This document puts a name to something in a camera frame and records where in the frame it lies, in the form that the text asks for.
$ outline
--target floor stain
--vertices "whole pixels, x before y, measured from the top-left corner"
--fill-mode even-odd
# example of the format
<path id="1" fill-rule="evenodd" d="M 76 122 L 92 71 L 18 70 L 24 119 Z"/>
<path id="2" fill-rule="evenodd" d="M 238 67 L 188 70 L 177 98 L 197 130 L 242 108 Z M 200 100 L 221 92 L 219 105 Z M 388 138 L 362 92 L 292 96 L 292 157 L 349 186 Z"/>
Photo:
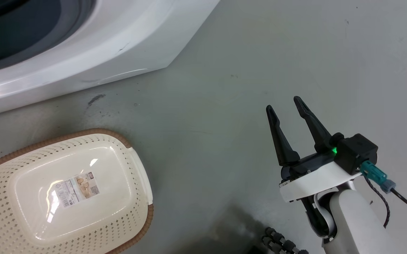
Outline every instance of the floor stain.
<path id="1" fill-rule="evenodd" d="M 117 51 L 116 55 L 117 55 L 120 51 L 122 51 L 124 48 L 126 48 L 129 43 L 130 43 L 130 42 L 128 42 L 127 44 L 125 44 L 125 45 L 123 46 L 123 48 L 119 49 L 119 51 Z"/>
<path id="2" fill-rule="evenodd" d="M 95 101 L 97 101 L 97 100 L 103 98 L 104 96 L 106 96 L 106 95 L 103 94 L 103 95 L 97 95 L 97 96 L 93 97 L 92 100 L 90 100 L 90 101 L 87 103 L 87 108 L 90 108 L 90 106 L 92 106 L 92 104 L 93 104 Z"/>

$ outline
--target teal cable connector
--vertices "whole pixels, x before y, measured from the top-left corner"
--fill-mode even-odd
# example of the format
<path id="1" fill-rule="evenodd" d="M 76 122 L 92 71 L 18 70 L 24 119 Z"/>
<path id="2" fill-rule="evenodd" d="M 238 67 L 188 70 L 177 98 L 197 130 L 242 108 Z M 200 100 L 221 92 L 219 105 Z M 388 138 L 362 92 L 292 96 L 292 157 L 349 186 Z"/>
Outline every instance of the teal cable connector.
<path id="1" fill-rule="evenodd" d="M 382 172 L 382 170 L 376 167 L 371 161 L 364 161 L 360 165 L 360 172 L 368 179 L 377 183 L 385 193 L 390 193 L 391 189 L 396 187 L 396 183 L 387 179 L 387 174 Z"/>

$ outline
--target brown basket rim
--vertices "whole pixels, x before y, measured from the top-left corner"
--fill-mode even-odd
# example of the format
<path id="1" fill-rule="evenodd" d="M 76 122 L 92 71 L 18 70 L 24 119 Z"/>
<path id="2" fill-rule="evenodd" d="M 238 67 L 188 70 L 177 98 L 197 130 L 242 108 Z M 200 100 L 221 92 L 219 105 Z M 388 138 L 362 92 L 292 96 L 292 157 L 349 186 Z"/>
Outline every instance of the brown basket rim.
<path id="1" fill-rule="evenodd" d="M 49 145 L 52 145 L 54 143 L 58 143 L 58 142 L 61 142 L 61 141 L 64 141 L 64 140 L 69 140 L 71 138 L 76 138 L 76 137 L 81 137 L 81 136 L 84 136 L 84 135 L 91 135 L 91 134 L 110 135 L 110 136 L 118 139 L 124 146 L 126 146 L 126 148 L 131 148 L 131 145 L 128 142 L 128 140 L 124 136 L 120 135 L 119 133 L 108 130 L 108 129 L 104 129 L 104 128 L 93 128 L 93 129 L 79 131 L 79 132 L 75 132 L 75 133 L 71 133 L 71 134 L 67 134 L 67 135 L 62 135 L 60 137 L 51 138 L 51 139 L 44 140 L 44 141 L 39 142 L 39 143 L 35 143 L 33 145 L 30 145 L 30 146 L 26 146 L 25 148 L 18 149 L 13 153 L 10 153 L 10 154 L 7 154 L 6 156 L 1 157 L 0 158 L 0 165 L 5 163 L 5 162 L 10 161 L 11 159 L 14 159 L 14 158 L 20 157 L 20 156 L 22 156 L 24 154 L 35 151 L 35 150 L 37 150 L 39 148 L 49 146 Z M 147 230 L 150 227 L 150 224 L 151 224 L 152 220 L 153 220 L 153 204 L 148 205 L 147 218 L 145 219 L 144 226 L 141 228 L 139 233 L 137 233 L 137 235 L 135 235 L 129 241 L 126 241 L 124 244 L 116 247 L 115 249 L 107 252 L 106 254 L 119 254 L 119 253 L 125 251 L 126 249 L 128 249 L 129 247 L 133 246 L 138 241 L 140 241 L 141 238 L 147 233 Z"/>

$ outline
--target laundry basket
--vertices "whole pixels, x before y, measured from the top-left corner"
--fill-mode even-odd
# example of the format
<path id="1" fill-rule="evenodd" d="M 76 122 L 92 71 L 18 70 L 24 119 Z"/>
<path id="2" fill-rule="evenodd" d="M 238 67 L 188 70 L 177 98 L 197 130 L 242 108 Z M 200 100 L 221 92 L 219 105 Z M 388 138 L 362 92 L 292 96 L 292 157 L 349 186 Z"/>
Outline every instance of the laundry basket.
<path id="1" fill-rule="evenodd" d="M 0 158 L 0 254 L 118 254 L 152 218 L 145 169 L 116 132 L 85 130 Z"/>

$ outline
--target washing machine door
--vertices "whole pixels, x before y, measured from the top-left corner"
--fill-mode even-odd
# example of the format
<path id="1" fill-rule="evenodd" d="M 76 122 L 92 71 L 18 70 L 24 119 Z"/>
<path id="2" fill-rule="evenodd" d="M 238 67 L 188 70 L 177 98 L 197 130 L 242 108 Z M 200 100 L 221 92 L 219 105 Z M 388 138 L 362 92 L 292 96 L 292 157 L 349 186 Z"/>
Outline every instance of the washing machine door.
<path id="1" fill-rule="evenodd" d="M 0 69 L 36 56 L 72 35 L 95 0 L 0 0 Z"/>

